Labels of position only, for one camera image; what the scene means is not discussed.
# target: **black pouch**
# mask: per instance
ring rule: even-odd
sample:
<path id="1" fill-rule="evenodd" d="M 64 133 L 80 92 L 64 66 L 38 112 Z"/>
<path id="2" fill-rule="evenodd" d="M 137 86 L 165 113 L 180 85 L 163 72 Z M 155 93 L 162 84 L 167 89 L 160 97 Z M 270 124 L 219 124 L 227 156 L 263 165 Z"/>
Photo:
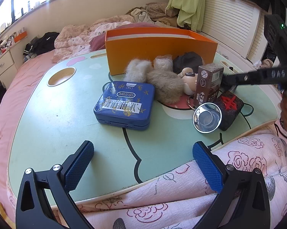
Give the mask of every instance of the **black pouch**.
<path id="1" fill-rule="evenodd" d="M 222 93 L 213 103 L 221 109 L 222 121 L 219 128 L 223 131 L 231 126 L 244 106 L 243 101 L 230 91 Z"/>

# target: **beige wall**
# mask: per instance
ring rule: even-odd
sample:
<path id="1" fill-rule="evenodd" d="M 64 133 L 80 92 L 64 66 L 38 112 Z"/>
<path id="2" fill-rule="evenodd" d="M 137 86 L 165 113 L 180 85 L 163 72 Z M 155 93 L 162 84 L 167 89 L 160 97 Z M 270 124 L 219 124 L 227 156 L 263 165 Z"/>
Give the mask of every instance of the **beige wall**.
<path id="1" fill-rule="evenodd" d="M 46 32 L 60 32 L 66 25 L 90 25 L 101 18 L 123 15 L 128 10 L 143 6 L 149 2 L 168 2 L 169 0 L 51 0 L 31 11 L 14 23 L 1 37 L 11 35 L 22 27 L 28 32 L 28 38 L 22 44 L 31 41 L 35 36 Z"/>

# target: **white shutter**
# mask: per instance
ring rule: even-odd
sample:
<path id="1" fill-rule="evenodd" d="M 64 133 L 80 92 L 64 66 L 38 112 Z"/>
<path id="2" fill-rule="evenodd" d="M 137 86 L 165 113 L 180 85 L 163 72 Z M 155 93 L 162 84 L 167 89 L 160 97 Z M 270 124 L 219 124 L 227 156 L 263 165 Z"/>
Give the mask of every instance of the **white shutter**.
<path id="1" fill-rule="evenodd" d="M 264 10 L 261 11 L 259 25 L 257 28 L 257 32 L 254 38 L 253 45 L 251 46 L 251 50 L 248 54 L 247 59 L 251 61 L 253 64 L 258 60 L 261 60 L 265 49 L 267 48 L 268 41 L 264 36 L 264 15 L 267 14 Z"/>
<path id="2" fill-rule="evenodd" d="M 205 0 L 202 32 L 246 58 L 253 43 L 260 8 L 245 0 Z"/>

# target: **barcode sticker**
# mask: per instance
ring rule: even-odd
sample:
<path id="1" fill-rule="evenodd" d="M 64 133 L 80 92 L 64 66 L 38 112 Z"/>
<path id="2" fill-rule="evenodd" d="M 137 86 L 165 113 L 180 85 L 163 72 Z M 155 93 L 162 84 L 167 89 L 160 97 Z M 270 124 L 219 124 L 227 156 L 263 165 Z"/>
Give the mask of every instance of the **barcode sticker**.
<path id="1" fill-rule="evenodd" d="M 115 109 L 118 111 L 130 111 L 139 114 L 141 103 L 107 99 L 102 108 Z"/>
<path id="2" fill-rule="evenodd" d="M 212 81 L 211 81 L 211 82 L 213 82 L 213 81 L 217 80 L 217 79 L 219 78 L 219 76 L 220 76 L 220 72 L 219 72 L 219 71 L 218 71 L 218 72 L 216 72 L 216 73 L 214 73 L 214 74 L 213 74 L 213 79 L 212 79 Z"/>

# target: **blue textured pad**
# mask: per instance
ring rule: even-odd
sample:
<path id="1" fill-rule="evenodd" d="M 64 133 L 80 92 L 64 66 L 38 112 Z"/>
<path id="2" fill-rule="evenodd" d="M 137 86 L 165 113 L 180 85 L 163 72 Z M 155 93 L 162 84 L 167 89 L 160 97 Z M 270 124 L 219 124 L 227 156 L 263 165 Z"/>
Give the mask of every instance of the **blue textured pad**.
<path id="1" fill-rule="evenodd" d="M 193 145 L 192 154 L 210 188 L 220 193 L 223 188 L 222 174 L 198 142 Z"/>
<path id="2" fill-rule="evenodd" d="M 76 189 L 93 155 L 94 145 L 89 142 L 65 174 L 64 189 L 66 191 Z"/>

